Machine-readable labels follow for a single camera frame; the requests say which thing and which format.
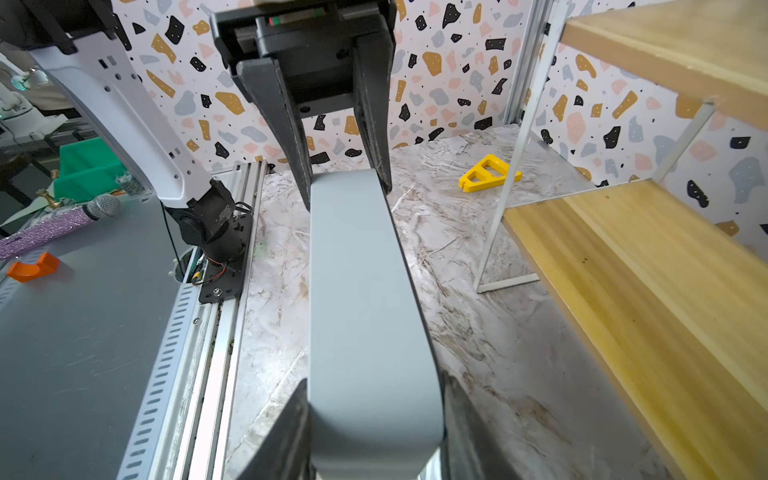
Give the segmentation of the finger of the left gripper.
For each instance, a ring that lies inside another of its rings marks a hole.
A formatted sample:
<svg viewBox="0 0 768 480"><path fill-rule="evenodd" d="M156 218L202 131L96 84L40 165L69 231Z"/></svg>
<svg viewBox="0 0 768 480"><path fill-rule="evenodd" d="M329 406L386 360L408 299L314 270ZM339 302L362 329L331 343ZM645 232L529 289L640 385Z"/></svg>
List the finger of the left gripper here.
<svg viewBox="0 0 768 480"><path fill-rule="evenodd" d="M352 51L354 115L369 164L385 194L393 184L387 138L392 58L388 34L356 38Z"/></svg>
<svg viewBox="0 0 768 480"><path fill-rule="evenodd" d="M279 62L272 58L243 60L236 65L236 74L283 150L309 210L313 173L308 145L299 110Z"/></svg>

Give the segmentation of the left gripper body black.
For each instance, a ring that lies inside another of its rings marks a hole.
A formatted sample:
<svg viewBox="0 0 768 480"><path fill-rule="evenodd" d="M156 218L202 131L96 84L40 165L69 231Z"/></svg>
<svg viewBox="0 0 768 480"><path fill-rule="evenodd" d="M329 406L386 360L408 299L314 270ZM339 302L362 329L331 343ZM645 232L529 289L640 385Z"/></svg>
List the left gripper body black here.
<svg viewBox="0 0 768 480"><path fill-rule="evenodd" d="M310 117L353 109L355 40L386 33L394 58L396 17L392 1L291 1L215 13L210 23L224 65L248 102L236 65L272 58L300 116Z"/></svg>

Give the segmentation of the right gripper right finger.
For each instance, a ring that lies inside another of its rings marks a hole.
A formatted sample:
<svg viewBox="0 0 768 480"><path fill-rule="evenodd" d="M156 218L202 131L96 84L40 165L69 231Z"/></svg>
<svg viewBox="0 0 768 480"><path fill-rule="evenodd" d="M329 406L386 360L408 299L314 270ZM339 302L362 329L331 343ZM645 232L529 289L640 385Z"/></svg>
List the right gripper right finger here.
<svg viewBox="0 0 768 480"><path fill-rule="evenodd" d="M440 445L443 479L519 480L460 382L441 372L444 437Z"/></svg>

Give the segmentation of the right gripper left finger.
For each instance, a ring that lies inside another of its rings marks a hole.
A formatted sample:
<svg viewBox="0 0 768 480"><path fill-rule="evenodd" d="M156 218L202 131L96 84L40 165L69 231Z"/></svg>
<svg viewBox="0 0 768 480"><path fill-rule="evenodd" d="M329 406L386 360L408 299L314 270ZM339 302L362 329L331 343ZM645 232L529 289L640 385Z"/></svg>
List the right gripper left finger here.
<svg viewBox="0 0 768 480"><path fill-rule="evenodd" d="M308 380L302 379L238 479L310 478Z"/></svg>

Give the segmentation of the wooden two-tier shelf white frame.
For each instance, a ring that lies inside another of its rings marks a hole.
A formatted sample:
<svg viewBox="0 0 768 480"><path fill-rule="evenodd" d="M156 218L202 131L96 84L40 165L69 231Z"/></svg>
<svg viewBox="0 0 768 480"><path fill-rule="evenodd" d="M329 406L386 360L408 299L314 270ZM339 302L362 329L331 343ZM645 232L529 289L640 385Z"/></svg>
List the wooden two-tier shelf white frame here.
<svg viewBox="0 0 768 480"><path fill-rule="evenodd" d="M551 3L517 139L564 44L682 94L690 124L649 180L509 206L505 228L670 471L767 475L767 266L664 190L715 111L765 128L767 5L671 1L570 17Z"/></svg>

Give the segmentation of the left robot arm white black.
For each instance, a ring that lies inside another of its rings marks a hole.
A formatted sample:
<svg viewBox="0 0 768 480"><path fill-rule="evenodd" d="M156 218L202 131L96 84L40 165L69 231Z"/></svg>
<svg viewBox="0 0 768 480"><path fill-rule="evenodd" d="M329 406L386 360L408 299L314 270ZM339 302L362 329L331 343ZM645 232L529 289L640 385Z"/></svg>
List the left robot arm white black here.
<svg viewBox="0 0 768 480"><path fill-rule="evenodd" d="M303 121L348 108L379 186L392 188L387 120L396 15L391 1L291 1L211 18L225 66L264 116L304 202L311 199L314 175ZM207 268L200 302L239 297L254 210L183 151L130 64L130 43L111 3L5 1L1 37L33 56L152 187L183 240L202 251Z"/></svg>

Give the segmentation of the yellow plastic triangular piece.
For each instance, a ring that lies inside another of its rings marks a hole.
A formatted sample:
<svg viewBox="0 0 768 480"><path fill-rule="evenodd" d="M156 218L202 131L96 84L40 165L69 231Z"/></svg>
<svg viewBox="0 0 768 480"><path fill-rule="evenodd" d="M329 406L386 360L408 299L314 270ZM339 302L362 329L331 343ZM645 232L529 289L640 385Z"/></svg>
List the yellow plastic triangular piece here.
<svg viewBox="0 0 768 480"><path fill-rule="evenodd" d="M488 154L459 179L458 187L465 193L475 193L503 186L509 172L507 162L496 155Z"/></svg>

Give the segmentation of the green plastic bin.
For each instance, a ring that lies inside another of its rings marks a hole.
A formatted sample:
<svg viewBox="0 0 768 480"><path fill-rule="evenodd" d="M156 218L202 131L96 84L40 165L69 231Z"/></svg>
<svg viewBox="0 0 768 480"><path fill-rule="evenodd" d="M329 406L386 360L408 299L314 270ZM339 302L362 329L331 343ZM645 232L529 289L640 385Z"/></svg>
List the green plastic bin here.
<svg viewBox="0 0 768 480"><path fill-rule="evenodd" d="M126 173L123 163L101 138L63 145L59 150L59 176L53 184L55 199L90 201L117 189L116 179Z"/></svg>

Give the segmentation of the glittery purple microphone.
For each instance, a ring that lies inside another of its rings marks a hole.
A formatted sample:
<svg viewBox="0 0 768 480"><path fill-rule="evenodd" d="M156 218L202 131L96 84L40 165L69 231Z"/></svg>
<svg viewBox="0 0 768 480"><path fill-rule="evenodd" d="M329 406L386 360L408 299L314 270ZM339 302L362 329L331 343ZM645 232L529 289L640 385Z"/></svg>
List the glittery purple microphone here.
<svg viewBox="0 0 768 480"><path fill-rule="evenodd" d="M103 218L114 217L121 208L117 197L110 194L99 195L85 204L42 220L3 239L1 259L18 257Z"/></svg>

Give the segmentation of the orange plastic piece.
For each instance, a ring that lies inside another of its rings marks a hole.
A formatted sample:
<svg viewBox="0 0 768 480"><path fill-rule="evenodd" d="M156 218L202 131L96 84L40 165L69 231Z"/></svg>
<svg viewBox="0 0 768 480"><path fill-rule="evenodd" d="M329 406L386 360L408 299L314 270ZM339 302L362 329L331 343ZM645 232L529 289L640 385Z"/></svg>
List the orange plastic piece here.
<svg viewBox="0 0 768 480"><path fill-rule="evenodd" d="M9 267L6 276L19 283L28 283L55 273L60 265L59 258L43 252L33 263L15 261Z"/></svg>

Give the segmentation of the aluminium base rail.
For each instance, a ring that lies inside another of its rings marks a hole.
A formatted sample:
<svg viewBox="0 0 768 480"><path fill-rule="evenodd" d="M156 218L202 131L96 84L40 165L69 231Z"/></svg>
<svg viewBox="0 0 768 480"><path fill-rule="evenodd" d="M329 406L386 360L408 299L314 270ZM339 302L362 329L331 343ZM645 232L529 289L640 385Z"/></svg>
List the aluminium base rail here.
<svg viewBox="0 0 768 480"><path fill-rule="evenodd" d="M200 302L194 273L208 263L192 249L117 476L220 479L234 398L246 295L221 290Z"/></svg>

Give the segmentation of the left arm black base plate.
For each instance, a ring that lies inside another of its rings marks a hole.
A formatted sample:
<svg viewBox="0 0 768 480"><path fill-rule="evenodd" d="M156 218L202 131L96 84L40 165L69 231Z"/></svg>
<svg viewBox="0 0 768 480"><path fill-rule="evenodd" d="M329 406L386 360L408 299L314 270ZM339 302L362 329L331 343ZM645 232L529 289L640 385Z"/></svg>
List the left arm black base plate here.
<svg viewBox="0 0 768 480"><path fill-rule="evenodd" d="M206 269L198 301L200 304L213 304L238 298L245 283L246 257L251 244L254 215L252 212L241 213L234 217L234 230L240 241L238 255L224 263L207 259Z"/></svg>

